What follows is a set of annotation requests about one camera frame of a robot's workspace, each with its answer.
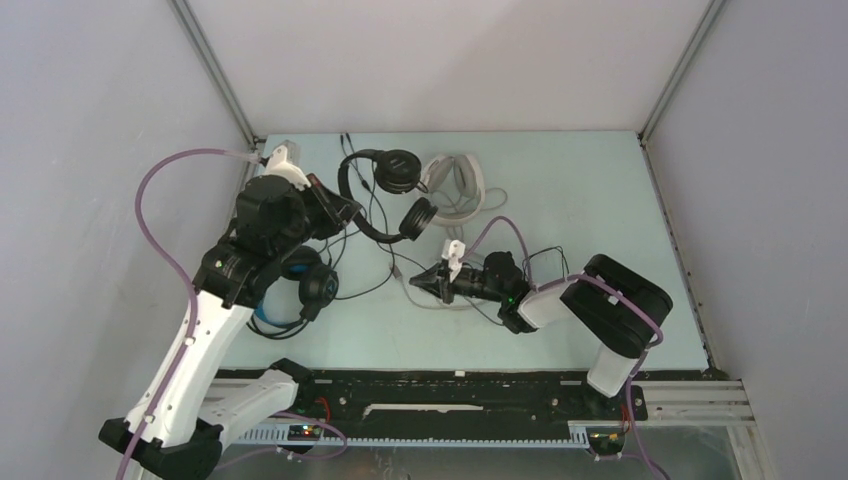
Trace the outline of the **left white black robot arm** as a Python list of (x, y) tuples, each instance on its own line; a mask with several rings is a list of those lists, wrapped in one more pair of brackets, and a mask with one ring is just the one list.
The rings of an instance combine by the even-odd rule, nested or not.
[(104, 422), (100, 440), (161, 479), (206, 479), (223, 451), (264, 419), (311, 412), (314, 374), (288, 359), (218, 403), (202, 403), (284, 261), (305, 242), (340, 233), (360, 208), (313, 174), (303, 185), (279, 175), (249, 180), (225, 233), (184, 280), (189, 305), (154, 380), (125, 417)]

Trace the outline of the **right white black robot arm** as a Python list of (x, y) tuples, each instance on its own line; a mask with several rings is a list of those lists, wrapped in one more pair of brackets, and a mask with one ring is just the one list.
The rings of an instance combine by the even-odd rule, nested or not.
[(662, 288), (605, 254), (537, 289), (505, 251), (487, 255), (482, 268), (442, 259), (409, 283), (445, 305), (459, 297), (494, 302), (499, 320), (514, 334), (565, 320), (582, 323), (600, 343), (581, 392), (583, 408), (596, 418), (620, 407), (622, 389), (663, 341), (661, 325), (673, 308)]

